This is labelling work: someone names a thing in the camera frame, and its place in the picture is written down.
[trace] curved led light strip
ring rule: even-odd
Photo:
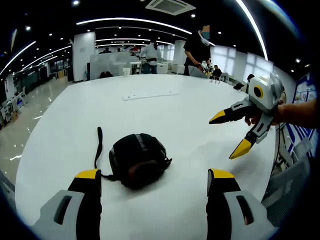
[[[186,34],[192,34],[191,32],[184,30],[180,27],[177,26],[172,26],[166,23],[162,23],[162,22],[158,22],[158,21],[151,21],[151,20],[146,20],[146,19],[140,19],[140,18],[131,18],[131,17],[107,17],[107,18],[98,18],[98,19],[92,19],[92,20],[87,20],[87,21],[80,21],[77,22],[77,25],[81,25],[81,24],[88,24],[88,23],[93,23],[93,22],[99,22],[99,21],[108,21],[108,20],[129,20],[129,21],[139,21],[139,22],[145,22],[145,23],[150,23],[150,24],[158,24],[158,25],[162,25],[162,26],[166,26],[172,29],[176,29],[179,31],[182,31]]]
[[[150,39],[142,39],[142,38],[106,38],[106,39],[99,39],[95,40],[96,42],[100,41],[112,41],[112,40],[141,40],[141,41],[150,41]]]
[[[4,72],[4,70],[20,55],[22,54],[25,50],[27,50],[29,47],[31,47],[33,44],[35,44],[36,41],[30,43],[28,46],[26,46],[24,49],[22,49],[20,52],[18,52],[11,60],[5,65],[5,67],[2,69],[0,72],[0,75]]]
[[[46,57],[46,56],[48,56],[48,55],[54,54],[54,53],[56,53],[56,52],[58,52],[58,51],[61,51],[61,50],[63,50],[63,49],[67,49],[67,48],[71,48],[71,47],[72,47],[72,46],[66,46],[66,47],[60,48],[60,49],[58,49],[58,50],[52,51],[52,52],[50,52],[50,53],[48,53],[48,54],[46,54],[46,55],[44,55],[44,56],[42,56],[42,57],[39,57],[38,59],[34,60],[33,62],[29,63],[27,66],[25,66],[24,68],[22,68],[22,70],[26,69],[26,68],[29,67],[30,65],[34,64],[36,61],[39,61],[40,59],[43,59],[44,57]]]
[[[103,45],[97,45],[98,47],[105,47],[105,46],[114,46],[114,45],[139,45],[139,46],[147,46],[147,44],[140,44],[140,43],[116,43],[116,44],[103,44]]]
[[[47,59],[47,60],[45,60],[45,61],[42,61],[42,62],[40,62],[39,64],[38,64],[38,66],[40,66],[41,64],[44,64],[45,62],[48,62],[48,61],[50,61],[51,59],[55,59],[55,58],[57,58],[58,56],[54,56],[54,57],[51,57],[51,58],[49,58],[49,59]]]
[[[157,43],[162,43],[162,44],[169,44],[169,45],[173,45],[173,43],[170,42],[165,42],[165,41],[156,41]]]
[[[119,28],[118,26],[104,26],[104,27],[96,27],[95,29],[113,29],[113,28]],[[145,28],[145,27],[138,27],[138,26],[122,26],[123,29],[128,28],[128,29],[143,29],[143,30],[149,30],[150,28]],[[170,32],[166,32],[166,31],[160,31],[160,30],[156,30],[156,29],[152,29],[152,31],[155,32],[159,32],[159,33],[164,33],[164,34],[169,34],[172,36],[176,36],[182,39],[187,39],[183,36],[177,35],[177,34],[173,34]]]
[[[247,18],[249,19],[254,31],[255,31],[255,34],[257,35],[258,39],[259,39],[259,42],[260,42],[260,45],[261,45],[261,48],[262,48],[262,51],[263,51],[263,54],[264,54],[264,58],[266,61],[268,61],[268,55],[267,55],[267,50],[266,50],[266,47],[265,47],[265,43],[264,43],[264,40],[262,39],[262,36],[261,36],[261,33],[259,31],[259,28],[254,20],[254,18],[252,17],[251,13],[249,12],[248,8],[246,7],[246,5],[241,1],[241,0],[235,0],[239,6],[242,8],[242,10],[244,11],[245,15],[247,16]]]

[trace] ceiling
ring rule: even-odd
[[[236,45],[240,52],[264,56],[254,29],[235,0],[185,0],[196,9],[177,16],[145,9],[149,2],[150,0],[80,0],[79,5],[74,6],[72,0],[29,0],[19,3],[9,1],[5,11],[10,13],[10,18],[7,14],[0,16],[2,23],[0,54],[3,54],[0,57],[0,70],[16,53],[33,41],[36,43],[15,59],[3,72],[3,75],[9,74],[9,69],[12,72],[20,71],[22,64],[27,65],[48,54],[50,49],[54,51],[68,46],[69,39],[73,40],[74,35],[85,33],[87,30],[95,31],[97,40],[157,37],[160,38],[159,41],[174,43],[176,40],[184,40],[189,36],[176,29],[141,21],[109,20],[76,25],[80,21],[113,17],[152,20],[191,32],[197,29],[197,24],[206,22],[210,24],[212,43],[228,47]],[[257,0],[243,0],[243,2],[252,13],[261,31],[270,61],[293,76],[297,74],[297,71],[291,73],[291,70],[299,70],[310,63],[309,55],[306,54],[308,53],[305,48],[306,44],[301,39],[297,39],[273,13]],[[303,28],[308,24],[304,18],[300,17],[299,12],[296,12],[296,9],[299,9],[297,8],[299,1],[281,0],[278,2],[298,26]],[[26,31],[26,26],[30,26],[31,30]],[[11,51],[12,34],[15,29],[17,29],[17,34]],[[110,43],[111,41],[98,42],[99,45]],[[142,41],[130,40],[130,43],[141,44]],[[64,52],[64,50],[57,52],[58,57],[67,54],[68,51]],[[301,59],[300,64],[295,63],[296,58]]]

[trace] black bag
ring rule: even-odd
[[[97,128],[99,145],[94,159],[102,151],[102,129]],[[117,141],[109,152],[112,175],[102,175],[111,181],[121,181],[131,189],[138,189],[156,181],[169,167],[165,147],[153,136],[145,133],[131,134]]]

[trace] air conditioner vent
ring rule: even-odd
[[[174,16],[196,9],[180,0],[152,0],[145,8]]]

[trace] black t-shirt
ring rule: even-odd
[[[184,49],[189,51],[194,57],[194,59],[202,63],[202,61],[207,61],[211,58],[211,53],[210,53],[210,45],[206,46],[201,42],[201,38],[198,34],[198,32],[193,33],[186,43],[184,44]],[[194,66],[193,62],[186,57],[185,66]]]
[[[221,74],[222,74],[222,72],[221,72],[220,68],[213,70],[213,76],[220,78]]]

